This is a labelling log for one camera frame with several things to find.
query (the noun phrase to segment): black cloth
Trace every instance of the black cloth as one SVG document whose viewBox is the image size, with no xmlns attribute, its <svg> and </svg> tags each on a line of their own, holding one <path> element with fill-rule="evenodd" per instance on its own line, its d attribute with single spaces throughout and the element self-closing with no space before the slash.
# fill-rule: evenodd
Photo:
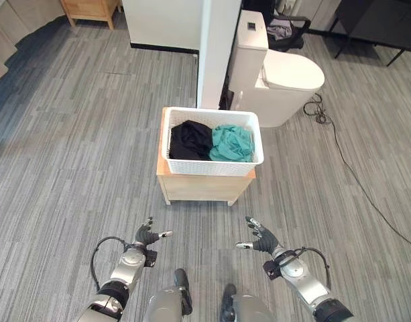
<svg viewBox="0 0 411 322">
<path fill-rule="evenodd" d="M 210 161 L 212 130 L 195 121 L 185 121 L 171 129 L 170 158 Z"/>
</svg>

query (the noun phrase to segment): toilet seat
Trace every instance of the toilet seat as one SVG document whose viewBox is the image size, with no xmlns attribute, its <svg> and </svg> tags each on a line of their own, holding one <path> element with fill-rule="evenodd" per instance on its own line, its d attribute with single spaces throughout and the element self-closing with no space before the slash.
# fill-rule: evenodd
<svg viewBox="0 0 411 322">
<path fill-rule="evenodd" d="M 315 62 L 287 52 L 268 50 L 262 70 L 263 80 L 272 89 L 313 91 L 325 82 L 325 75 Z"/>
</svg>

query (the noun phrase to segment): chair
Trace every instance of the chair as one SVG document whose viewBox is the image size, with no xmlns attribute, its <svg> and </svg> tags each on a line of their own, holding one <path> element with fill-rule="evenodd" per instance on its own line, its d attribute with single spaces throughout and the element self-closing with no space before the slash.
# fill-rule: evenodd
<svg viewBox="0 0 411 322">
<path fill-rule="evenodd" d="M 266 27 L 269 26 L 273 19 L 288 20 L 292 27 L 292 36 L 281 40 L 275 40 L 272 35 L 268 34 L 268 46 L 271 50 L 286 52 L 291 48 L 301 49 L 304 46 L 302 39 L 303 33 L 308 30 L 311 21 L 306 17 L 292 17 L 285 15 L 274 14 L 276 0 L 244 0 L 243 9 L 250 11 L 258 11 L 263 15 Z M 296 27 L 292 21 L 303 21 L 302 27 Z"/>
</svg>

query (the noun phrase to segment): green cloth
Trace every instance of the green cloth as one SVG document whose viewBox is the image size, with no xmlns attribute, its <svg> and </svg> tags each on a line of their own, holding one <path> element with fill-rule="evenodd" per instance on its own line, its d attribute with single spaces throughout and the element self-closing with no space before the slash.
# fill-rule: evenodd
<svg viewBox="0 0 411 322">
<path fill-rule="evenodd" d="M 253 151 L 250 131 L 236 125 L 220 125 L 213 129 L 212 161 L 251 162 Z"/>
</svg>

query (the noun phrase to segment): white toilet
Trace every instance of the white toilet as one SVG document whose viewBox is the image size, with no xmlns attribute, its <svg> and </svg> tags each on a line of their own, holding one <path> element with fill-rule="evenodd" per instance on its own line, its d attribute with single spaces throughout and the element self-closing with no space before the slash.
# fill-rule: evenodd
<svg viewBox="0 0 411 322">
<path fill-rule="evenodd" d="M 325 82 L 323 71 L 310 59 L 268 50 L 262 14 L 246 10 L 239 18 L 229 77 L 231 109 L 256 113 L 261 127 L 282 125 Z"/>
</svg>

